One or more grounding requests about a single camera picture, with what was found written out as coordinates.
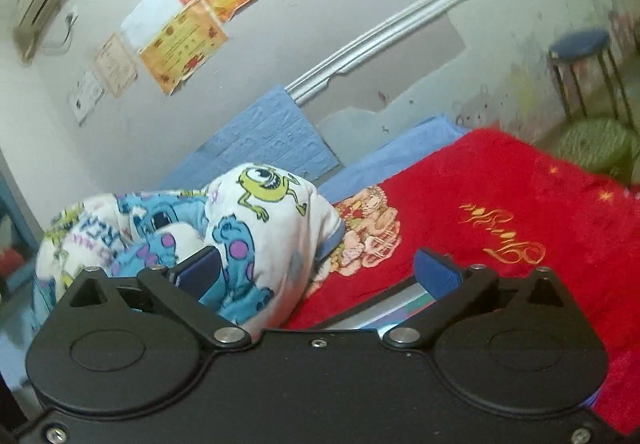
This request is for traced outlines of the black shallow cardboard box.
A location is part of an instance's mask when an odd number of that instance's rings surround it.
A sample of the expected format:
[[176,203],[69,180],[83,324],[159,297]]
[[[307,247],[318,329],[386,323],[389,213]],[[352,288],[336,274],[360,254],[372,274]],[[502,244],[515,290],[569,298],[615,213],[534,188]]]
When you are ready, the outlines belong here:
[[374,329],[382,337],[390,328],[410,319],[433,302],[432,295],[411,276],[356,307],[312,327],[312,330]]

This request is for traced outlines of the red plush blanket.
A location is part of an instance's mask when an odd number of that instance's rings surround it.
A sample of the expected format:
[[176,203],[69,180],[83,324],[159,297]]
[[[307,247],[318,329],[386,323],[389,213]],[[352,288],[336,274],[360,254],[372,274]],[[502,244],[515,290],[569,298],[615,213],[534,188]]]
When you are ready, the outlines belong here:
[[319,325],[413,272],[421,248],[504,277],[550,268],[601,338],[597,413],[639,423],[639,197],[495,129],[463,134],[402,170],[343,170],[321,194],[346,225],[288,328]]

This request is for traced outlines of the blue bed sheet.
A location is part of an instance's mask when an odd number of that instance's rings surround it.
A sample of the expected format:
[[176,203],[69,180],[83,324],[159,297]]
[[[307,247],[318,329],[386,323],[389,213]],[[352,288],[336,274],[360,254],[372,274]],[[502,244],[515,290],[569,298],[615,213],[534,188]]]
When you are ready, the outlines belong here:
[[338,203],[366,187],[397,175],[428,155],[458,141],[469,131],[470,128],[457,125],[442,114],[427,118],[418,126],[399,134],[393,141],[338,171],[319,186],[319,193],[330,203]]

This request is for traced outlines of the white wall paper notice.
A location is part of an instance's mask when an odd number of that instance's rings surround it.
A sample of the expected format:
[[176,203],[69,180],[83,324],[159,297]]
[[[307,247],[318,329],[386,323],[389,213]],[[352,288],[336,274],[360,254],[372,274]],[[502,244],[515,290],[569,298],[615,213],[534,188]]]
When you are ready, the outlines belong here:
[[104,97],[105,88],[96,74],[85,70],[68,93],[67,104],[78,126],[82,126]]

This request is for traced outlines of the blue round metal stool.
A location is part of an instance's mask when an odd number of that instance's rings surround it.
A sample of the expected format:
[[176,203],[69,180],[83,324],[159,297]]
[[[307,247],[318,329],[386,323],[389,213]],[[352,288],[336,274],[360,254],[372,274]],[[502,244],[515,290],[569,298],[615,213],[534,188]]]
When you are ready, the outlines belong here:
[[620,67],[612,50],[611,34],[604,28],[575,30],[554,41],[547,52],[555,85],[567,121],[573,120],[570,96],[574,96],[582,116],[588,117],[584,82],[589,82],[593,65],[597,64],[616,120],[620,119],[618,101],[624,105],[628,126],[634,130],[634,114],[623,82]]

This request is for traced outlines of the green patterned round stool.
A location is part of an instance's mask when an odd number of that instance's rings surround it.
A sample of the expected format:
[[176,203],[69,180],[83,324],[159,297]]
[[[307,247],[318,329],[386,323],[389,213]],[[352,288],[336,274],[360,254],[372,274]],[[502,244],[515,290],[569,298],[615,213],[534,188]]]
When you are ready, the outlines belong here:
[[561,135],[555,154],[585,171],[631,185],[639,136],[613,118],[582,119]]

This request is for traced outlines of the white framed wall certificate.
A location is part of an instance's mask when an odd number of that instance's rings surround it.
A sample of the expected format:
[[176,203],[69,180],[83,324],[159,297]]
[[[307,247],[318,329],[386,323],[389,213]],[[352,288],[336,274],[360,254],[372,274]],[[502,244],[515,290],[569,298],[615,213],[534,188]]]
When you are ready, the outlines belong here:
[[117,34],[108,38],[96,53],[94,66],[115,98],[119,98],[138,77],[136,62]]

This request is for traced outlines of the blue foam wall panel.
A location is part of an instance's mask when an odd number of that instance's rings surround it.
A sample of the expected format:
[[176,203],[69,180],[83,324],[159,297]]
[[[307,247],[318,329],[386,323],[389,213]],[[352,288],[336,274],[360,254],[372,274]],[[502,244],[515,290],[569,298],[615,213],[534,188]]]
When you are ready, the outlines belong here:
[[321,134],[282,87],[234,116],[171,171],[161,189],[198,189],[242,163],[274,166],[316,182],[340,166]]

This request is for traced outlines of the white cartoon monster quilt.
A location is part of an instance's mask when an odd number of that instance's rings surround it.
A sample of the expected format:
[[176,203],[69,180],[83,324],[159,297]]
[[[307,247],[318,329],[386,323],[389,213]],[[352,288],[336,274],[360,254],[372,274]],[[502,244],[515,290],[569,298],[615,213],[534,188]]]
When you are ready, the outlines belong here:
[[258,336],[285,324],[344,233],[342,218],[313,184],[268,165],[236,166],[196,190],[94,195],[63,209],[44,232],[35,323],[47,320],[85,269],[131,277],[212,246],[226,292],[209,290],[200,302]]

